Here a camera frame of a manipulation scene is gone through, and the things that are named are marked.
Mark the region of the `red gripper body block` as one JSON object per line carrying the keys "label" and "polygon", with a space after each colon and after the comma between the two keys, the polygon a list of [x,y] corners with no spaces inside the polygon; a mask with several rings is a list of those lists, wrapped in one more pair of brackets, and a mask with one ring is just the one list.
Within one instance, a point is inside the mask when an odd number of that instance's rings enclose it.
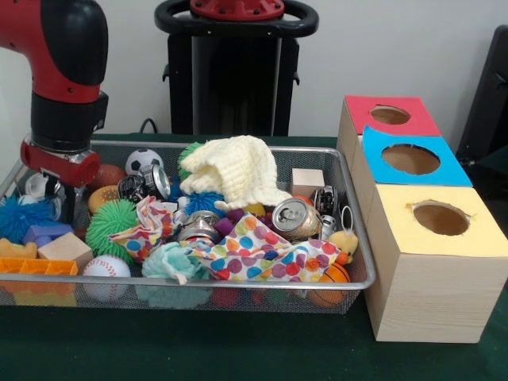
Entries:
{"label": "red gripper body block", "polygon": [[101,165],[100,156],[91,150],[75,155],[48,152],[32,144],[29,139],[22,141],[20,156],[26,167],[52,175],[72,187],[92,183]]}

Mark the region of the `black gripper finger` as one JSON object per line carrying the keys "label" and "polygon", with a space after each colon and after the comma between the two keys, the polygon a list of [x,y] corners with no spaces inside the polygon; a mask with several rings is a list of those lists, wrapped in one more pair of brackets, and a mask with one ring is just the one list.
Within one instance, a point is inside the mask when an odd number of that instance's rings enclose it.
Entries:
{"label": "black gripper finger", "polygon": [[66,224],[73,224],[75,220],[76,189],[67,184],[63,185],[64,200],[62,202],[61,221]]}
{"label": "black gripper finger", "polygon": [[43,178],[46,180],[44,185],[44,196],[48,199],[54,199],[58,197],[59,190],[61,188],[60,181],[54,175],[43,173]]}

